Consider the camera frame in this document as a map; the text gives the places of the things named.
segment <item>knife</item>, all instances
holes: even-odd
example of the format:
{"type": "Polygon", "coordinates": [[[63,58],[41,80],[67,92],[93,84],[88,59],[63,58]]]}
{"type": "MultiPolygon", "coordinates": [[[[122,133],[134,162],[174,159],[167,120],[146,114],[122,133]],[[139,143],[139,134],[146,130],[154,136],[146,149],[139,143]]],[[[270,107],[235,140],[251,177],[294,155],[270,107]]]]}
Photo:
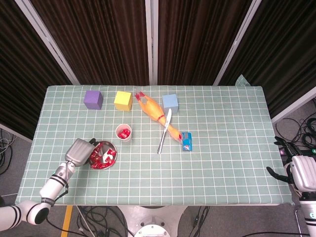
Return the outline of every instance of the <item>knife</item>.
{"type": "Polygon", "coordinates": [[[161,153],[164,137],[166,135],[166,131],[167,131],[167,129],[169,127],[169,124],[170,124],[171,115],[172,115],[172,112],[171,112],[171,109],[169,109],[168,115],[167,115],[167,119],[166,119],[166,123],[164,124],[164,129],[163,129],[162,137],[161,137],[161,140],[160,140],[160,144],[159,144],[159,147],[158,147],[158,150],[157,150],[157,154],[161,153]]]}

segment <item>orange rubber chicken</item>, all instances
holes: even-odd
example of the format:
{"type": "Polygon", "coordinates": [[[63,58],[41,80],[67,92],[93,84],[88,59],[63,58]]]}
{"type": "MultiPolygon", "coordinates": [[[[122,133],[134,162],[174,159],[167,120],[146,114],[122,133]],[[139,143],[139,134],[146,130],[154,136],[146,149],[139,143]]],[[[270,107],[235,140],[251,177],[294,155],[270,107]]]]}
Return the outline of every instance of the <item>orange rubber chicken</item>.
{"type": "MultiPolygon", "coordinates": [[[[136,92],[135,94],[136,99],[138,100],[138,103],[142,110],[153,120],[158,121],[162,126],[166,123],[166,117],[163,113],[162,108],[159,104],[156,103],[155,100],[153,100],[151,97],[145,95],[142,91],[136,92]],[[141,101],[141,97],[145,97],[147,99],[146,104],[143,104],[141,101]]],[[[170,133],[170,136],[182,143],[182,134],[175,129],[173,126],[169,125],[168,132],[170,133]]]]}

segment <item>knife handle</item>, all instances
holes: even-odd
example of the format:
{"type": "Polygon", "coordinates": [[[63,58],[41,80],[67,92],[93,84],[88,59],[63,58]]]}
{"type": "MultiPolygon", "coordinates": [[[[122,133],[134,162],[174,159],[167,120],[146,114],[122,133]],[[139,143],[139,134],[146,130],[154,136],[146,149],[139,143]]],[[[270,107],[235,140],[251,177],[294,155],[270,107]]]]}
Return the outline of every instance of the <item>knife handle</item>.
{"type": "Polygon", "coordinates": [[[157,150],[157,154],[158,155],[160,155],[160,153],[162,151],[162,146],[163,146],[163,141],[164,141],[165,135],[166,135],[166,131],[163,130],[162,137],[161,137],[161,140],[160,140],[160,143],[159,143],[159,147],[158,147],[158,150],[157,150]]]}

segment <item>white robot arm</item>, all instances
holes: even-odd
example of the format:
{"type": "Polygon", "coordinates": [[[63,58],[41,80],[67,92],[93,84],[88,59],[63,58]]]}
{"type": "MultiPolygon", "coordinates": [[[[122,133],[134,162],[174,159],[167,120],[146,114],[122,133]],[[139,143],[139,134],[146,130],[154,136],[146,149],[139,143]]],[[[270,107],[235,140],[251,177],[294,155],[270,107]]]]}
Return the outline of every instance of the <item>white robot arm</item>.
{"type": "Polygon", "coordinates": [[[294,185],[302,193],[300,204],[305,222],[311,237],[316,237],[316,162],[314,158],[303,156],[301,151],[292,143],[287,143],[280,137],[275,137],[276,145],[282,145],[287,153],[287,176],[275,173],[270,167],[268,172],[272,177],[294,185]]]}
{"type": "Polygon", "coordinates": [[[86,164],[96,144],[95,139],[86,142],[80,138],[73,143],[66,152],[66,162],[60,164],[55,173],[40,190],[41,203],[26,200],[16,206],[0,208],[0,231],[14,228],[21,221],[32,225],[42,223],[48,216],[49,210],[55,204],[56,200],[68,192],[68,181],[74,174],[75,167],[86,164]],[[66,187],[66,191],[58,197],[64,187],[66,187]]]}

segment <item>brown curtain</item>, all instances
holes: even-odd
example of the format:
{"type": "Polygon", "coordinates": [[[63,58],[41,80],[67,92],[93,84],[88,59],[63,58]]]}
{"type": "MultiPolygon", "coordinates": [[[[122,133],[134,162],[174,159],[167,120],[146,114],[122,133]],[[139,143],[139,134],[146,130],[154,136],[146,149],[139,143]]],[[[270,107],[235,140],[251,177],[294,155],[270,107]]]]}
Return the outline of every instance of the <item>brown curtain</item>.
{"type": "Polygon", "coordinates": [[[271,117],[316,86],[316,1],[262,1],[220,85],[240,74],[263,87],[271,117]]]}
{"type": "Polygon", "coordinates": [[[81,84],[149,84],[144,0],[32,4],[81,84]]]}
{"type": "Polygon", "coordinates": [[[212,85],[251,0],[159,0],[158,84],[212,85]]]}
{"type": "Polygon", "coordinates": [[[0,19],[0,123],[32,139],[47,87],[70,82],[15,1],[0,19]]]}

